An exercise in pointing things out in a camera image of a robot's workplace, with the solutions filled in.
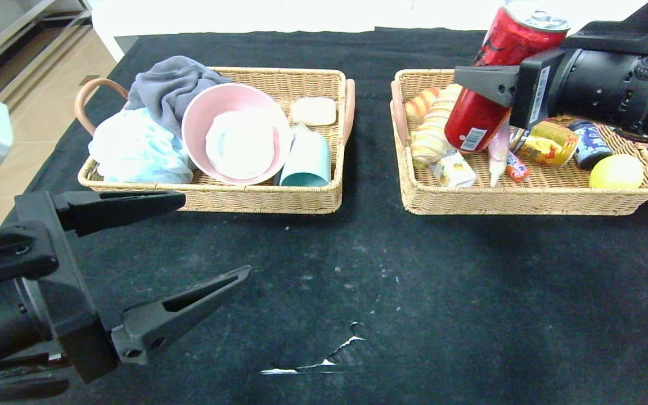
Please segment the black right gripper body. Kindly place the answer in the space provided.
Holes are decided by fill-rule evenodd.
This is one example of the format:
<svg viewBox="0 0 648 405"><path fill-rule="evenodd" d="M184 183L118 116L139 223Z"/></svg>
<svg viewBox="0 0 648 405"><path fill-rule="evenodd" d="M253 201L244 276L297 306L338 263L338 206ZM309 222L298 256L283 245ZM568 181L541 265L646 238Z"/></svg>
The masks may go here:
<svg viewBox="0 0 648 405"><path fill-rule="evenodd" d="M568 115L632 131L635 57L581 48L553 48L520 64L512 123L530 129Z"/></svg>

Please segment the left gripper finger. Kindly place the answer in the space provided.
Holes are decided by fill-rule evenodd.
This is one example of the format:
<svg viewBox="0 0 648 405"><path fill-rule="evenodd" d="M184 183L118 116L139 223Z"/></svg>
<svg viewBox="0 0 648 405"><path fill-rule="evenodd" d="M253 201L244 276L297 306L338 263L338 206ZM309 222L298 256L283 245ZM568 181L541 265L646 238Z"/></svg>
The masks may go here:
<svg viewBox="0 0 648 405"><path fill-rule="evenodd" d="M177 191L70 191L53 202L62 228L83 237L176 211L187 197Z"/></svg>
<svg viewBox="0 0 648 405"><path fill-rule="evenodd" d="M123 311L110 331L119 361L147 366L162 350L216 312L244 286L245 265Z"/></svg>

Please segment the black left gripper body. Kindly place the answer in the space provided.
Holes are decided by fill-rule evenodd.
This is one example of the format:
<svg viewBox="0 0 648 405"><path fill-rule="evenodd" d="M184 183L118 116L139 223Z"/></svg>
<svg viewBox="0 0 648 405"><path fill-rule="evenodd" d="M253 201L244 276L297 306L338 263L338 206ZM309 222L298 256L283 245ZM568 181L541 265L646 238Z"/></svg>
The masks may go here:
<svg viewBox="0 0 648 405"><path fill-rule="evenodd" d="M0 361L54 343L90 383L118 366L110 338L57 217L54 195L16 197L0 226Z"/></svg>

